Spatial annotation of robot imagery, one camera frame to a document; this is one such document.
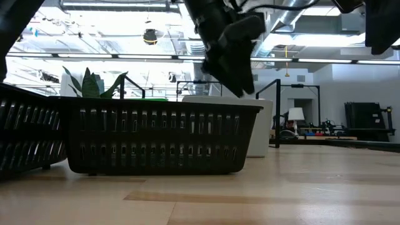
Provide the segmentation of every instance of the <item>wooden floor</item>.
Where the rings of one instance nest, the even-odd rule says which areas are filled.
[[[400,154],[270,148],[227,176],[88,177],[67,162],[0,182],[0,224],[400,224]]]

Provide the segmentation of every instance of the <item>black plastic basket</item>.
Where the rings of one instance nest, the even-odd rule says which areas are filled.
[[[49,98],[0,83],[0,179],[66,159]]]
[[[58,97],[69,167],[87,174],[240,171],[262,107]]]

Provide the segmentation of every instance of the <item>white wall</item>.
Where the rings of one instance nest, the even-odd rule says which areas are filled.
[[[280,71],[276,71],[275,69],[264,69],[264,70],[254,70],[253,74],[258,74],[258,82],[255,82],[255,90],[258,92],[263,87],[265,87],[270,82],[274,81],[275,79],[281,79],[281,84],[298,84],[297,82],[297,75],[305,75],[306,82],[302,82],[302,84],[313,84],[313,73],[308,73],[307,69],[290,69],[289,74],[290,77],[285,77],[286,70],[282,69]],[[314,94],[317,93],[316,89],[312,87],[312,91],[308,88],[291,88],[291,87],[282,87],[281,88],[281,114],[287,112],[289,110],[289,102],[293,99],[313,99],[315,102],[313,105],[317,108],[317,96]],[[212,89],[211,94],[212,96],[219,96],[220,92],[216,89]],[[236,96],[229,91],[226,87],[223,87],[222,95],[224,97],[232,97],[235,98]],[[243,98],[248,99],[255,99],[256,95],[254,94],[246,94]],[[275,115],[275,100],[276,100],[276,86],[273,85],[266,89],[264,92],[260,94],[260,99],[272,100],[274,101],[273,107],[273,115]],[[314,116],[314,123],[318,123],[317,112],[313,113]]]
[[[400,129],[400,69],[398,66],[328,65],[314,73],[321,86],[321,117],[346,125],[344,103],[380,103],[393,107],[393,126]],[[387,115],[383,113],[386,127]],[[400,143],[400,133],[390,137]]]

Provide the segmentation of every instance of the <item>air duct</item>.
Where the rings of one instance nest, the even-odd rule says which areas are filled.
[[[313,2],[313,0],[285,0],[283,6],[304,6]],[[293,32],[296,21],[303,15],[302,11],[281,11],[279,13],[270,14],[267,17],[267,32],[264,42],[255,50],[256,57],[265,58],[274,48],[274,44],[268,38],[269,35],[277,30],[285,32]]]
[[[312,3],[314,0],[285,0],[283,2],[283,6],[289,7],[299,7],[305,6]],[[293,32],[294,25],[296,21],[303,15],[306,10],[301,11],[282,11],[280,18],[278,19],[278,23],[276,23],[275,27],[272,28],[272,31],[276,31],[278,29],[286,28],[287,32]]]

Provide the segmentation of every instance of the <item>black metal frame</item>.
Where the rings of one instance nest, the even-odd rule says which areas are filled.
[[[320,95],[320,86],[319,85],[303,85],[303,84],[281,84],[280,79],[275,79],[273,82],[269,83],[267,86],[263,87],[260,91],[256,93],[256,99],[259,99],[260,93],[270,88],[272,85],[276,84],[276,107],[275,107],[275,148],[280,147],[281,138],[281,87],[290,87],[290,88],[317,88],[317,97],[318,97],[318,124],[321,125],[321,95]]]
[[[179,97],[179,84],[186,83],[186,84],[219,84],[221,86],[221,97],[223,96],[223,84],[219,81],[176,81],[176,101],[178,101]]]
[[[0,0],[0,83],[6,78],[6,55],[44,0]]]
[[[258,91],[256,93],[256,99],[259,99],[260,97],[260,93],[262,93],[263,91],[265,91],[267,88],[271,87],[272,85],[276,84],[276,101],[275,101],[275,148],[279,148],[280,147],[280,143],[279,143],[279,138],[281,138],[280,132],[281,132],[281,128],[280,128],[280,122],[281,122],[281,80],[280,79],[276,79],[273,82],[269,83],[267,86],[265,86],[264,88],[262,88],[260,91]]]
[[[139,88],[142,91],[143,99],[146,97],[146,91],[141,86],[139,86],[138,84],[133,82],[133,80],[131,80],[129,77],[124,75],[123,79],[121,80],[121,86],[119,87],[119,98],[120,99],[124,99],[124,97],[125,97],[125,80],[129,81],[131,84],[133,84],[135,87]]]

